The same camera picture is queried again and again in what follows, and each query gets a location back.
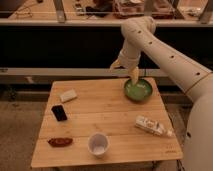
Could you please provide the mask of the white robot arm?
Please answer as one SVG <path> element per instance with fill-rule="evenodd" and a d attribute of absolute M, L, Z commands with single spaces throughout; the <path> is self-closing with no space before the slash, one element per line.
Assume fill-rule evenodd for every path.
<path fill-rule="evenodd" d="M 110 68 L 124 67 L 138 81 L 140 53 L 144 52 L 191 99 L 193 107 L 183 147 L 184 171 L 213 171 L 213 71 L 154 36 L 151 16 L 130 18 L 121 25 L 124 44 Z"/>

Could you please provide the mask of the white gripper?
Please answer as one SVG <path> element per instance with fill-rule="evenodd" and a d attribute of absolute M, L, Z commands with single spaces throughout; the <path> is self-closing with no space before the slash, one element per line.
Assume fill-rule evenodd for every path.
<path fill-rule="evenodd" d="M 116 59 L 111 65 L 110 69 L 119 68 L 120 66 L 131 70 L 130 78 L 132 84 L 135 85 L 138 82 L 139 78 L 139 68 L 137 67 L 139 64 L 140 55 L 136 54 L 126 54 L 123 50 L 120 51 L 118 59 Z"/>

